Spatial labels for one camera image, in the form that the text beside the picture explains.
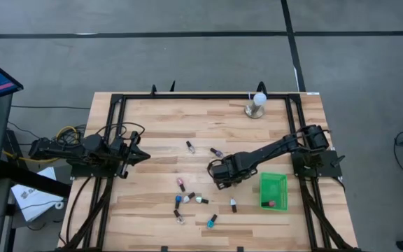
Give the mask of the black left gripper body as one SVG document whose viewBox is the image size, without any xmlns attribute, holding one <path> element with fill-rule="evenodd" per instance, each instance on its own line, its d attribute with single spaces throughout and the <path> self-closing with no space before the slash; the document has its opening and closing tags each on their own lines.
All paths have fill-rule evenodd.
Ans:
<svg viewBox="0 0 403 252">
<path fill-rule="evenodd" d="M 120 166 L 115 172 L 115 175 L 120 178 L 126 178 L 128 175 L 127 166 L 131 165 L 131 158 L 135 156 L 135 154 L 133 154 L 133 147 L 137 146 L 138 136 L 138 132 L 132 132 L 132 141 L 129 146 L 121 136 L 116 136 L 110 145 L 111 154 L 114 159 L 120 163 Z"/>
</svg>

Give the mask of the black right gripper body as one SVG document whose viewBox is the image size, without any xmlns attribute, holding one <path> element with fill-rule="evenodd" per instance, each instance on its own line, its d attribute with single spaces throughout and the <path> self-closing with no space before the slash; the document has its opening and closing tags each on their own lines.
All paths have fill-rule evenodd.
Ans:
<svg viewBox="0 0 403 252">
<path fill-rule="evenodd" d="M 208 173 L 213 180 L 231 178 L 237 174 L 246 174 L 246 179 L 257 173 L 257 160 L 251 153 L 238 152 L 228 155 L 221 160 L 214 160 L 208 165 Z"/>
</svg>

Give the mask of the green plastic basket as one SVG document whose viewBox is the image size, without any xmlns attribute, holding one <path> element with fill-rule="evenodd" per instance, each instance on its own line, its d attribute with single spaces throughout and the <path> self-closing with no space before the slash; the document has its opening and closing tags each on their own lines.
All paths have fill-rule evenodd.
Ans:
<svg viewBox="0 0 403 252">
<path fill-rule="evenodd" d="M 262 207 L 262 202 L 275 201 L 275 207 Z M 285 174 L 260 174 L 260 206 L 272 211 L 288 210 L 288 180 Z"/>
</svg>

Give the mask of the white bulb on metal stand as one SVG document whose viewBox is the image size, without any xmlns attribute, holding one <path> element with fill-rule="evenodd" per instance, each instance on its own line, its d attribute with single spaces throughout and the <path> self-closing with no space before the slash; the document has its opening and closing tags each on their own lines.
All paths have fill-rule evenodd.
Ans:
<svg viewBox="0 0 403 252">
<path fill-rule="evenodd" d="M 252 119 L 261 118 L 264 115 L 264 105 L 267 96 L 263 92 L 258 92 L 253 96 L 251 102 L 245 107 L 245 114 Z"/>
</svg>

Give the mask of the white printed paper bag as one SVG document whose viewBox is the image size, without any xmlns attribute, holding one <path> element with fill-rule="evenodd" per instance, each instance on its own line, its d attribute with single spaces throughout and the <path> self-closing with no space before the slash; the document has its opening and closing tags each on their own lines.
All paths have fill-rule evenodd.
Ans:
<svg viewBox="0 0 403 252">
<path fill-rule="evenodd" d="M 27 222 L 32 222 L 49 209 L 60 210 L 64 208 L 64 198 L 57 195 L 25 185 L 14 185 L 11 191 Z"/>
</svg>

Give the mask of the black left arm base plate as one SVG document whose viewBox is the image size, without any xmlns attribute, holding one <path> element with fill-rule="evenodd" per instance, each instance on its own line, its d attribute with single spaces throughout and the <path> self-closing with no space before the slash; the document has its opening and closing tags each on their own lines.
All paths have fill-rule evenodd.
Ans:
<svg viewBox="0 0 403 252">
<path fill-rule="evenodd" d="M 72 177 L 110 177 L 115 174 L 118 169 L 118 163 L 108 163 L 102 166 L 90 166 L 83 164 L 72 165 Z"/>
</svg>

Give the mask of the black aluminium table frame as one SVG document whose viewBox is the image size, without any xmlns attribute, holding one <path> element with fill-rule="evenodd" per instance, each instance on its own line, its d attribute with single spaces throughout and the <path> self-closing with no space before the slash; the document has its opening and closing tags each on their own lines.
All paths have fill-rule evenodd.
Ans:
<svg viewBox="0 0 403 252">
<path fill-rule="evenodd" d="M 162 246 L 168 251 L 237 252 L 242 246 L 244 251 L 361 252 L 339 177 L 296 176 L 294 153 L 259 164 L 257 173 L 241 183 L 217 188 L 207 172 L 209 162 L 255 151 L 308 125 L 328 131 L 327 151 L 333 151 L 319 96 L 269 93 L 258 119 L 244 112 L 251 99 L 246 92 L 96 93 L 86 136 L 99 134 L 109 144 L 121 136 L 130 144 L 132 132 L 138 132 L 138 147 L 150 159 L 128 165 L 126 178 L 75 177 L 55 252 L 161 251 Z M 261 173 L 287 176 L 286 212 L 260 206 Z M 193 197 L 184 204 L 190 193 L 209 203 Z M 174 215 L 177 195 L 183 225 Z M 218 217 L 208 229 L 213 214 Z"/>
</svg>

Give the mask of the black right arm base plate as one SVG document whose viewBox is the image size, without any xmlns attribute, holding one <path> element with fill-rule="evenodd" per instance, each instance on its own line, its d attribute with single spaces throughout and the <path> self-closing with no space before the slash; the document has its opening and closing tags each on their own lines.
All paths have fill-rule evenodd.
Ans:
<svg viewBox="0 0 403 252">
<path fill-rule="evenodd" d="M 340 162 L 345 156 L 338 156 L 335 150 L 320 153 L 294 153 L 291 158 L 296 176 L 304 178 L 342 176 Z"/>
</svg>

